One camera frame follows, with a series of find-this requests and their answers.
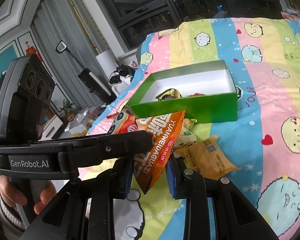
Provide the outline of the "person's left hand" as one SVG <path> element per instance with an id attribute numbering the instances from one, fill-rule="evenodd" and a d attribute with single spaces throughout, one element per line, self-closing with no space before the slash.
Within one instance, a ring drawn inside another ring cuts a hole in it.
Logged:
<path id="1" fill-rule="evenodd" d="M 0 176 L 0 194 L 9 207 L 15 208 L 17 204 L 22 206 L 27 204 L 26 196 L 10 182 L 7 176 Z M 40 201 L 34 205 L 34 212 L 40 214 L 56 194 L 55 186 L 49 182 L 48 187 L 40 194 Z"/>

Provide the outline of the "striped knit sleeve forearm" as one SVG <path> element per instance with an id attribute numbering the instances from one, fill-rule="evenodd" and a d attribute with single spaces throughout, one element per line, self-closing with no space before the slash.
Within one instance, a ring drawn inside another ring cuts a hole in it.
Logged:
<path id="1" fill-rule="evenodd" d="M 7 239 L 19 239 L 25 231 L 20 216 L 0 197 L 0 230 Z"/>

